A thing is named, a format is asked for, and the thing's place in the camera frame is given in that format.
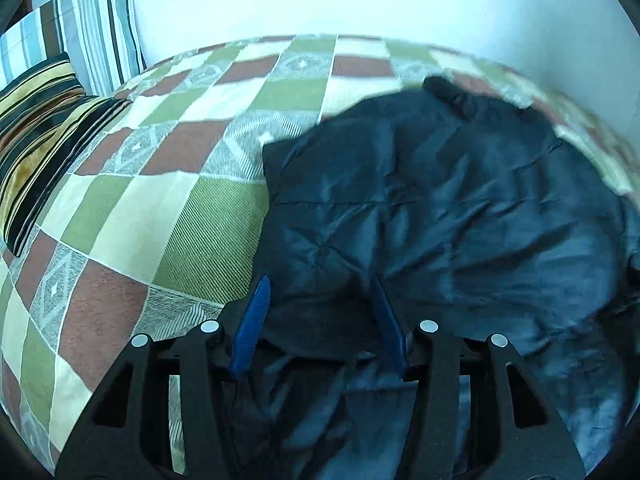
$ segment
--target blue gripper pad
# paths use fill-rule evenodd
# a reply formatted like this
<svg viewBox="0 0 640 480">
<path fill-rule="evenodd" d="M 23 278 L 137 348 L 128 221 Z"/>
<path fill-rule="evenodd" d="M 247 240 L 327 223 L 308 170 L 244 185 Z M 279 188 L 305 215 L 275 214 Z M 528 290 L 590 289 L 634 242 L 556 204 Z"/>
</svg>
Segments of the blue gripper pad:
<svg viewBox="0 0 640 480">
<path fill-rule="evenodd" d="M 263 276 L 249 299 L 244 317 L 234 337 L 229 372 L 236 380 L 249 371 L 270 301 L 271 282 L 267 276 Z"/>
<path fill-rule="evenodd" d="M 371 280 L 371 304 L 386 355 L 396 373 L 404 378 L 407 369 L 406 338 L 402 333 L 396 313 L 389 303 L 385 289 L 377 276 Z"/>
</svg>

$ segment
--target white wall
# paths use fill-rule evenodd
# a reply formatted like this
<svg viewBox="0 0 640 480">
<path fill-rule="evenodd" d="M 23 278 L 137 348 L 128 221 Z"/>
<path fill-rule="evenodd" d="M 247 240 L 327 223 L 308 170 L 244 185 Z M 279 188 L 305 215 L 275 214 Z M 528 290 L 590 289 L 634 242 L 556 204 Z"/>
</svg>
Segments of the white wall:
<svg viewBox="0 0 640 480">
<path fill-rule="evenodd" d="M 47 0 L 33 0 L 39 6 Z M 565 92 L 618 131 L 640 100 L 640 38 L 617 0 L 136 0 L 153 64 L 264 34 L 349 32 L 442 44 Z"/>
</svg>

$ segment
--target brown striped pillow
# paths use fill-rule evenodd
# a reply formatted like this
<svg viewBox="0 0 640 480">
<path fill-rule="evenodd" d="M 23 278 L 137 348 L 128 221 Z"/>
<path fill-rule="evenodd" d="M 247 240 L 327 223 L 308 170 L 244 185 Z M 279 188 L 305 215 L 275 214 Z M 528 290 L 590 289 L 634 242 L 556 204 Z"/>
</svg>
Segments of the brown striped pillow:
<svg viewBox="0 0 640 480">
<path fill-rule="evenodd" d="M 0 91 L 0 226 L 15 256 L 66 170 L 130 104 L 85 95 L 66 52 Z"/>
</svg>

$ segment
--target green square pattern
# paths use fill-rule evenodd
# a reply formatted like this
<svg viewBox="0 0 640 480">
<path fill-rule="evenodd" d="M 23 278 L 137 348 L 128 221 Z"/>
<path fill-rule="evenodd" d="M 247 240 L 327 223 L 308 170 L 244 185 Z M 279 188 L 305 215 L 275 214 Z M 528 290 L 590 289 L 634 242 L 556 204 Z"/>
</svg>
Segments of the green square pattern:
<svg viewBox="0 0 640 480">
<path fill-rule="evenodd" d="M 154 283 L 217 303 L 242 298 L 268 206 L 262 183 L 201 176 L 169 238 Z"/>
<path fill-rule="evenodd" d="M 244 50 L 242 45 L 223 46 L 211 51 L 211 56 L 204 60 L 203 64 L 212 64 L 219 61 L 233 61 L 238 57 L 240 51 Z"/>
<path fill-rule="evenodd" d="M 2 330 L 4 330 L 4 316 L 9 306 L 9 298 L 14 291 L 14 284 L 11 281 L 11 274 L 7 273 L 2 289 L 0 290 L 0 342 L 2 342 Z"/>
<path fill-rule="evenodd" d="M 391 59 L 410 59 L 438 66 L 438 61 L 430 54 L 428 47 L 404 41 L 386 41 Z"/>
<path fill-rule="evenodd" d="M 286 52 L 331 52 L 335 50 L 336 36 L 321 36 L 320 38 L 293 38 Z"/>
<path fill-rule="evenodd" d="M 132 180 L 128 176 L 95 177 L 66 226 L 62 242 L 81 253 L 89 254 L 102 226 Z"/>
<path fill-rule="evenodd" d="M 171 70 L 175 65 L 177 65 L 177 63 L 175 62 L 164 63 L 164 65 L 159 66 L 151 74 L 149 74 L 148 79 L 160 81 L 164 76 L 166 76 L 169 73 L 169 70 Z"/>
<path fill-rule="evenodd" d="M 49 429 L 55 376 L 56 355 L 30 319 L 22 347 L 20 389 L 33 415 L 46 429 Z"/>
<path fill-rule="evenodd" d="M 249 110 L 319 112 L 326 83 L 327 79 L 267 79 Z"/>
<path fill-rule="evenodd" d="M 36 220 L 36 225 L 39 225 L 39 226 L 42 225 L 42 223 L 44 222 L 44 219 L 47 217 L 47 214 L 49 214 L 49 210 L 51 209 L 51 205 L 54 203 L 56 197 L 60 193 L 60 190 L 62 190 L 62 188 L 65 187 L 65 184 L 66 184 L 67 180 L 69 180 L 69 174 L 65 173 L 62 176 L 62 178 L 58 181 L 58 183 L 56 184 L 56 187 L 53 188 L 53 191 L 51 192 L 51 195 L 49 196 L 49 198 L 47 198 L 47 201 L 46 201 L 44 207 L 42 208 L 42 211 L 38 215 L 38 219 Z"/>
<path fill-rule="evenodd" d="M 152 124 L 164 123 L 165 121 L 179 120 L 186 109 L 200 99 L 206 91 L 207 88 L 202 87 L 189 88 L 184 92 L 172 92 L 140 125 L 151 126 Z"/>
<path fill-rule="evenodd" d="M 402 90 L 420 90 L 422 88 L 422 81 L 402 81 Z"/>
<path fill-rule="evenodd" d="M 483 79 L 502 85 L 513 86 L 513 81 L 504 73 L 499 65 L 484 59 L 475 59 L 474 64 L 482 71 Z"/>
</svg>

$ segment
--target blue striped pillow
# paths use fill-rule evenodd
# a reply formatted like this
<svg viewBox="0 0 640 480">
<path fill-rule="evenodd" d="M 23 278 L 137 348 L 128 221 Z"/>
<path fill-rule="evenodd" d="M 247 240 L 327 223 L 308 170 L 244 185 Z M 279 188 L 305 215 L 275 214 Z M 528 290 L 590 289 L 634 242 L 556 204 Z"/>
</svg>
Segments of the blue striped pillow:
<svg viewBox="0 0 640 480">
<path fill-rule="evenodd" d="M 146 68 L 133 0 L 51 0 L 0 36 L 0 89 L 68 52 L 89 94 L 108 96 Z"/>
</svg>

